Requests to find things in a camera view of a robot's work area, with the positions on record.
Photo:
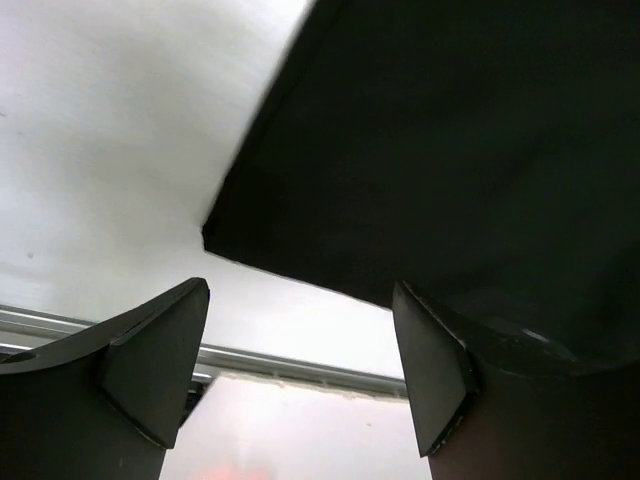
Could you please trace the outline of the black shorts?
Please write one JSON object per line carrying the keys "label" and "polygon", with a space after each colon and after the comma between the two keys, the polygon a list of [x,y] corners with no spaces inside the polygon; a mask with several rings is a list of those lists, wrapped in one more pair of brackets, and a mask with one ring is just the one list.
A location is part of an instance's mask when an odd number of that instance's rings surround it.
{"label": "black shorts", "polygon": [[639,5],[318,1],[202,229],[226,259],[639,356]]}

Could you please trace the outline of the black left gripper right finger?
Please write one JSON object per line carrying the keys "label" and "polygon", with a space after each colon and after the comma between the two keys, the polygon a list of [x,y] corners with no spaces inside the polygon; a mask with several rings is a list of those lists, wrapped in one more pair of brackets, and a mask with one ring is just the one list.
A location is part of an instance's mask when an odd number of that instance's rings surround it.
{"label": "black left gripper right finger", "polygon": [[635,479],[639,359],[579,355],[395,285],[419,453],[436,479]]}

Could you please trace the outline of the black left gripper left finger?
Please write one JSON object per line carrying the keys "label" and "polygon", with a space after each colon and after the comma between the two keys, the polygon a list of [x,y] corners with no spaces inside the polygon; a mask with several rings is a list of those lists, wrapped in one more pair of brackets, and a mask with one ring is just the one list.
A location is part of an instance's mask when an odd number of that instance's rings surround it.
{"label": "black left gripper left finger", "polygon": [[209,305],[191,278],[1,363],[4,479],[156,479],[182,424]]}

